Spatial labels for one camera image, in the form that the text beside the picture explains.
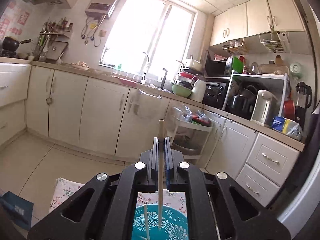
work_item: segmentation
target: window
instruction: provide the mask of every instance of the window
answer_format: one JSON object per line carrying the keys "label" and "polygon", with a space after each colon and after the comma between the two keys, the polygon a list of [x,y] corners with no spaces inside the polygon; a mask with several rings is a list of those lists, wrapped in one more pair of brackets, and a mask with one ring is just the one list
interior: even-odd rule
{"label": "window", "polygon": [[108,36],[101,65],[160,80],[163,68],[173,80],[190,36],[194,13],[164,0],[128,0]]}

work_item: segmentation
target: water heater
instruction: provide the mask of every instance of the water heater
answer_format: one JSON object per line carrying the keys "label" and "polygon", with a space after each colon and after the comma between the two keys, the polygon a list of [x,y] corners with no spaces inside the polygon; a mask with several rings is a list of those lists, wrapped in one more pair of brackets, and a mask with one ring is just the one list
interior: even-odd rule
{"label": "water heater", "polygon": [[119,0],[91,0],[85,13],[88,17],[100,19],[103,15],[109,19]]}

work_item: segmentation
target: window pane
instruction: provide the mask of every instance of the window pane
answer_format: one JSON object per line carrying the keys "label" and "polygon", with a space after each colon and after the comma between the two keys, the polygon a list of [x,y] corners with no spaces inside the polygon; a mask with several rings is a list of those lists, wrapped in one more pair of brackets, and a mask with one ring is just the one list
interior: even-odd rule
{"label": "window pane", "polygon": [[180,66],[175,60],[182,60],[190,34],[192,16],[190,12],[172,6],[156,46],[149,73],[161,78],[163,68],[166,68],[167,79],[173,80]]}
{"label": "window pane", "polygon": [[128,0],[108,36],[109,48],[103,57],[103,64],[112,64],[121,70],[136,73],[143,64],[158,27],[165,3],[162,0]]}

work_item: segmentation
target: wooden stick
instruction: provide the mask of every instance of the wooden stick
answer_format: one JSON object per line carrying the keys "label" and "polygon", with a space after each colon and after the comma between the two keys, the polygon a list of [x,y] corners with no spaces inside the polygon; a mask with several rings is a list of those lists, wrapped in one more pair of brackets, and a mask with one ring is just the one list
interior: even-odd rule
{"label": "wooden stick", "polygon": [[163,169],[164,169],[164,120],[159,121],[159,148],[158,148],[158,228],[162,224],[162,203],[163,203]]}
{"label": "wooden stick", "polygon": [[147,240],[150,240],[147,204],[143,204],[143,211],[144,211],[144,222],[146,224]]}

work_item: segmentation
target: blender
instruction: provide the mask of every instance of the blender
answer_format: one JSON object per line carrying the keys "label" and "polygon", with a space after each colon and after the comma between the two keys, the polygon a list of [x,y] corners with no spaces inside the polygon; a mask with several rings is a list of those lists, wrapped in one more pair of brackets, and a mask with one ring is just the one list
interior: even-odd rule
{"label": "blender", "polygon": [[304,82],[299,82],[296,86],[297,99],[295,102],[295,121],[304,127],[304,121],[306,117],[307,108],[311,106],[312,103],[312,91],[311,87],[307,86]]}

